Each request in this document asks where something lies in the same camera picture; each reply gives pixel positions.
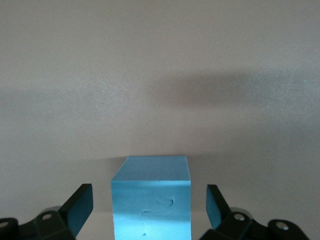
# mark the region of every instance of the foam block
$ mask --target foam block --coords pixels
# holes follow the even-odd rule
[[[111,181],[115,240],[190,240],[185,156],[130,156]]]

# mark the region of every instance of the white backdrop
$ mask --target white backdrop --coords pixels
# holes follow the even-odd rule
[[[82,183],[94,214],[110,214],[127,156],[186,155],[195,213],[217,184],[258,222],[319,239],[319,12],[302,0],[1,0],[0,217],[26,222]]]

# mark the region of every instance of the blue cube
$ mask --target blue cube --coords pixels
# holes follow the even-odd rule
[[[129,156],[111,181],[115,240],[190,240],[185,156]]]

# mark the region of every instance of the screw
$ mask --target screw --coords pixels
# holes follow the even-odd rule
[[[6,227],[8,224],[9,223],[7,221],[1,222],[0,223],[0,229]]]
[[[278,221],[278,222],[276,223],[276,226],[277,226],[278,228],[280,228],[281,230],[288,230],[288,229],[289,229],[288,225],[285,224],[285,223],[282,222],[282,221]]]
[[[240,213],[236,213],[234,215],[234,218],[237,219],[238,221],[244,221],[245,220],[245,217]]]
[[[42,220],[47,220],[47,219],[49,219],[49,218],[51,218],[51,217],[52,217],[51,214],[46,214],[46,215],[43,215],[43,216],[42,216]]]

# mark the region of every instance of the cube top face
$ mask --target cube top face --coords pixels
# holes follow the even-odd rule
[[[129,156],[112,181],[190,181],[185,156]]]

